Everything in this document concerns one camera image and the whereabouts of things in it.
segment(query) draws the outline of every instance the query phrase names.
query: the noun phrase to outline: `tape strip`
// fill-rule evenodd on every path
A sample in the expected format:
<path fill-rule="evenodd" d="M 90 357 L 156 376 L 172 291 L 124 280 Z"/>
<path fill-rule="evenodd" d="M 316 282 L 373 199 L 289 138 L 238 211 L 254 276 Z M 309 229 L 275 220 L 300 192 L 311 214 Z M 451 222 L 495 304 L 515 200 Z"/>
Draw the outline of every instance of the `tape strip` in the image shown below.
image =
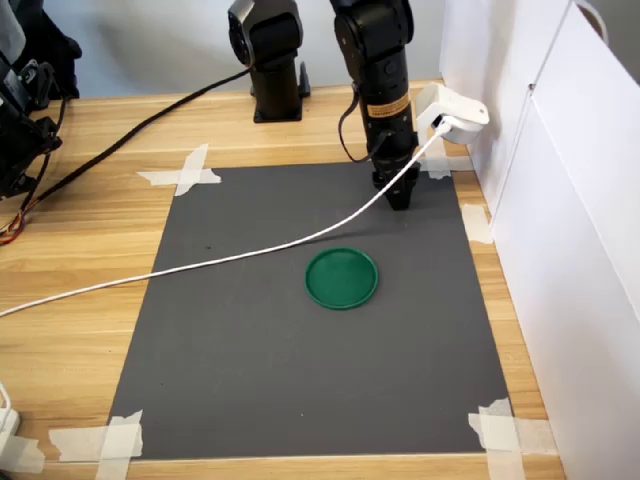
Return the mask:
<path fill-rule="evenodd" d="M 429 140 L 427 131 L 422 129 L 418 133 L 420 145 Z M 429 177 L 440 180 L 450 177 L 451 172 L 473 171 L 473 164 L 468 156 L 448 157 L 444 146 L 444 140 L 438 138 L 420 158 L 420 170 L 429 172 Z"/>
<path fill-rule="evenodd" d="M 42 473 L 44 453 L 38 449 L 38 440 L 15 437 L 3 433 L 0 444 L 0 470 L 13 473 Z"/>
<path fill-rule="evenodd" d="M 60 462 L 99 461 L 96 480 L 123 480 L 132 457 L 142 455 L 142 410 L 129 417 L 113 417 L 107 427 L 49 431 L 60 451 Z"/>
<path fill-rule="evenodd" d="M 485 244 L 493 243 L 491 228 L 482 205 L 464 204 L 462 206 L 462 221 L 469 241 Z"/>
<path fill-rule="evenodd" d="M 220 183 L 222 178 L 213 173 L 211 169 L 203 169 L 208 151 L 208 144 L 200 145 L 186 158 L 182 170 L 138 172 L 138 175 L 149 180 L 154 187 L 176 185 L 174 194 L 176 197 L 184 195 L 197 183 Z"/>
<path fill-rule="evenodd" d="M 136 450 L 139 435 L 139 455 L 142 454 L 141 418 L 142 410 L 127 418 L 114 417 L 111 419 L 100 455 L 96 480 L 125 480 L 127 478 L 129 463 Z"/>
<path fill-rule="evenodd" d="M 546 420 L 514 418 L 508 399 L 469 414 L 469 425 L 487 451 L 491 480 L 524 480 L 522 455 L 558 455 Z"/>

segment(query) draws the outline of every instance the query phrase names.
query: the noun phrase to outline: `orange label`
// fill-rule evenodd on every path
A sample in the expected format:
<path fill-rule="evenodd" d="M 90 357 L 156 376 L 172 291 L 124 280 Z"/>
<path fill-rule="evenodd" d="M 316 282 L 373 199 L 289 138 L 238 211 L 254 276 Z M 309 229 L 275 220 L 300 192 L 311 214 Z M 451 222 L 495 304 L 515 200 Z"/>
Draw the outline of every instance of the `orange label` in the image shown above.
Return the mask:
<path fill-rule="evenodd" d="M 371 118 L 387 118 L 399 114 L 409 106 L 409 92 L 392 103 L 385 105 L 367 105 L 367 111 Z"/>

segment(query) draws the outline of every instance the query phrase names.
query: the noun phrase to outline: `gray wall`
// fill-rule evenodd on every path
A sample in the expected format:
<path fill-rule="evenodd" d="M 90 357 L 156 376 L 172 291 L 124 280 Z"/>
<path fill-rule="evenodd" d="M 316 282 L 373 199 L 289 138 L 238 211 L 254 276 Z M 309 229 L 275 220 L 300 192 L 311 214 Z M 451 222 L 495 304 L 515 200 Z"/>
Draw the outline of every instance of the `gray wall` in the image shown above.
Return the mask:
<path fill-rule="evenodd" d="M 50 0 L 49 15 L 84 50 L 83 97 L 189 92 L 241 70 L 227 36 L 232 0 Z M 329 0 L 297 0 L 299 58 L 314 86 L 350 83 L 333 33 Z M 444 0 L 413 0 L 412 79 L 439 77 Z M 248 88 L 244 78 L 228 90 Z"/>
<path fill-rule="evenodd" d="M 609 30 L 609 46 L 640 83 L 640 0 L 589 0 Z"/>

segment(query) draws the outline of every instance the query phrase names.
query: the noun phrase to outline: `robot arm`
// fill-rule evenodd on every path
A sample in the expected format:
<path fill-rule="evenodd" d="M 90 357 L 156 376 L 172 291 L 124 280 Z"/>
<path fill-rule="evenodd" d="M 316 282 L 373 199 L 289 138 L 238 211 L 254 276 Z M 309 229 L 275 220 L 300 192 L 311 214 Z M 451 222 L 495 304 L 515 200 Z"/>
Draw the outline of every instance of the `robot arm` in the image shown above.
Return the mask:
<path fill-rule="evenodd" d="M 386 185 L 411 159 L 418 145 L 413 129 L 404 47 L 413 38 L 408 0 L 331 0 L 335 32 L 356 98 L 359 97 L 374 185 Z M 405 210 L 418 179 L 409 170 L 386 196 Z"/>

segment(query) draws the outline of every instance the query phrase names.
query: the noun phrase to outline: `green lid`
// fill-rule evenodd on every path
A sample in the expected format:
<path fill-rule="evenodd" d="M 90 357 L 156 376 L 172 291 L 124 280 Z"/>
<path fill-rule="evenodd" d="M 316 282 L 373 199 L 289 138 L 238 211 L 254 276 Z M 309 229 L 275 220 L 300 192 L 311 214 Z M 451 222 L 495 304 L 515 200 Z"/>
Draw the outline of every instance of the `green lid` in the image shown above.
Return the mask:
<path fill-rule="evenodd" d="M 331 310 L 367 303 L 378 286 L 378 269 L 364 252 L 333 248 L 318 254 L 307 267 L 305 284 L 311 298 Z"/>

